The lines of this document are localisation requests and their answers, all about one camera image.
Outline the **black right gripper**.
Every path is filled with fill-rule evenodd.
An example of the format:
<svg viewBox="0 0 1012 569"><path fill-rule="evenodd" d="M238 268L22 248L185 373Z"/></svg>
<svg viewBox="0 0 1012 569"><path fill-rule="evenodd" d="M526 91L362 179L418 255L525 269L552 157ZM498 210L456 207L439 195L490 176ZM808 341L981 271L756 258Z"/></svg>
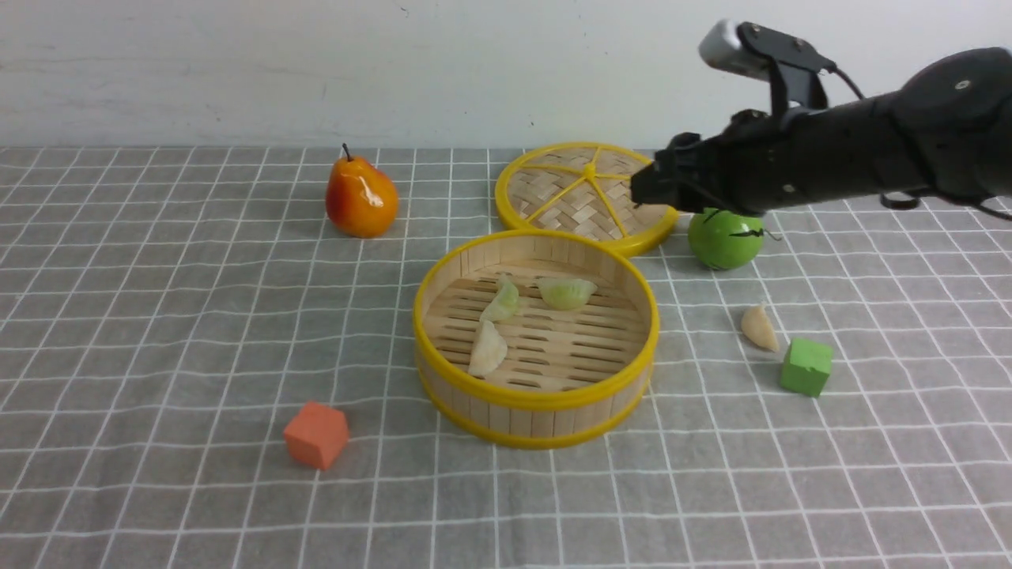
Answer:
<svg viewBox="0 0 1012 569"><path fill-rule="evenodd" d="M683 213L770 210L910 190L910 154L888 102L735 119L719 136L676 134L630 177L630 199Z"/></svg>

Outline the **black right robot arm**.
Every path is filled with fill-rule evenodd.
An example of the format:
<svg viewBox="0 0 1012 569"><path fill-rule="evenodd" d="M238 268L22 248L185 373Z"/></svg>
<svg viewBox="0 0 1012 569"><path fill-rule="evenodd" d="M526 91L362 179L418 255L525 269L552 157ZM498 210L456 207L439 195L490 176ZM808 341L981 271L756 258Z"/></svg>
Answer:
<svg viewBox="0 0 1012 569"><path fill-rule="evenodd" d="M933 62L899 90L780 115L746 109L722 133L677 134L630 177L636 205L771 210L876 197L974 208L1010 195L1010 51L973 48Z"/></svg>

